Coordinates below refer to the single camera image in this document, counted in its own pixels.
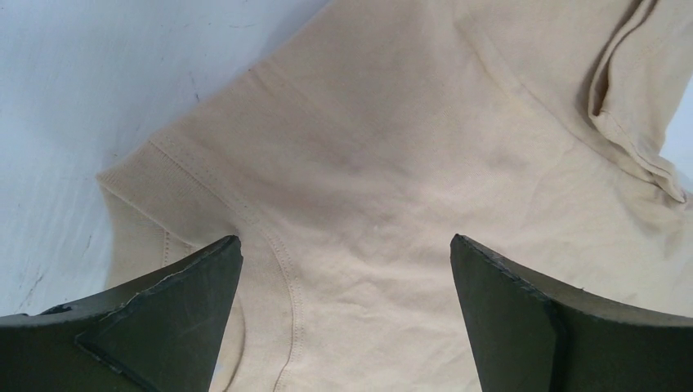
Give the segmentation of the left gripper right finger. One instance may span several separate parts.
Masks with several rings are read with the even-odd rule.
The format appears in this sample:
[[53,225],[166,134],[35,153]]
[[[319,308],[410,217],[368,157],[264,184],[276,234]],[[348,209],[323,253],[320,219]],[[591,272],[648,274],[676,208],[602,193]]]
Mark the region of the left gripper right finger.
[[450,262],[484,391],[689,391],[692,321],[593,295],[454,236]]

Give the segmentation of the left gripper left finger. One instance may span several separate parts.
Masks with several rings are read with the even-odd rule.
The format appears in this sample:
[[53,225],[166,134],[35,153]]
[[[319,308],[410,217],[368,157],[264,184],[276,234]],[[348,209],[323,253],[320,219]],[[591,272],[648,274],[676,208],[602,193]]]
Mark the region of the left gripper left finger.
[[2,317],[2,390],[208,390],[242,264],[226,236],[95,295]]

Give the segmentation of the beige t shirt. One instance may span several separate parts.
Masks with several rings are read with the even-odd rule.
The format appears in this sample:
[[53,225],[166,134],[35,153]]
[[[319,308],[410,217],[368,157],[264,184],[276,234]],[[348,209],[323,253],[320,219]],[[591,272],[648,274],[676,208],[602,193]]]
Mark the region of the beige t shirt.
[[98,180],[109,284],[226,235],[214,391],[477,391],[449,244],[692,313],[689,1],[333,1]]

